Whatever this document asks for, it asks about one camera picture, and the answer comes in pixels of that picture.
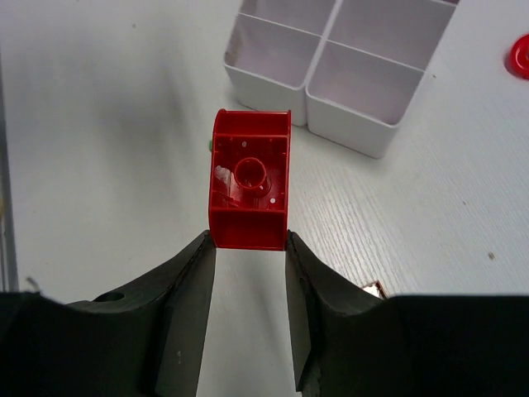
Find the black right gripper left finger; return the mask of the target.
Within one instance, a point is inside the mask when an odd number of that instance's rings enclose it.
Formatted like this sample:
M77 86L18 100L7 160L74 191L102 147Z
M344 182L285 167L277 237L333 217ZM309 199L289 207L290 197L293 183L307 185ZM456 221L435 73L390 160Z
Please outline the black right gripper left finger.
M2 395L194 396L215 263L216 247L203 232L92 301L2 294Z

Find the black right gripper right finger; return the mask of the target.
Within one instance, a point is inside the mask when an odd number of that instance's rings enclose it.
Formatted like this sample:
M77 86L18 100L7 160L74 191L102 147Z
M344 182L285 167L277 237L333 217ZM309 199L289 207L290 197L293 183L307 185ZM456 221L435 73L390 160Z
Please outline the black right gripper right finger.
M294 383L304 396L525 396L528 299L380 299L286 241Z

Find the brown lego tile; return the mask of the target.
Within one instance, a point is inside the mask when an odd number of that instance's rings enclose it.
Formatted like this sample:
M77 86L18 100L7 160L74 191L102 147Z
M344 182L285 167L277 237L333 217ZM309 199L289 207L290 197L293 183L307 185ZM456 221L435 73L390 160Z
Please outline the brown lego tile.
M369 294L372 294L378 299L386 299L388 297L384 287L378 280L362 286L361 289Z

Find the red round lego piece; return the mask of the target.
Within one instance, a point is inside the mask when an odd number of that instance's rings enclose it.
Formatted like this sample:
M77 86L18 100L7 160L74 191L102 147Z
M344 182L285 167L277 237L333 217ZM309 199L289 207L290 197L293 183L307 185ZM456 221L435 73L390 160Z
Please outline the red round lego piece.
M506 70L519 79L529 79L529 34L520 36L504 57Z

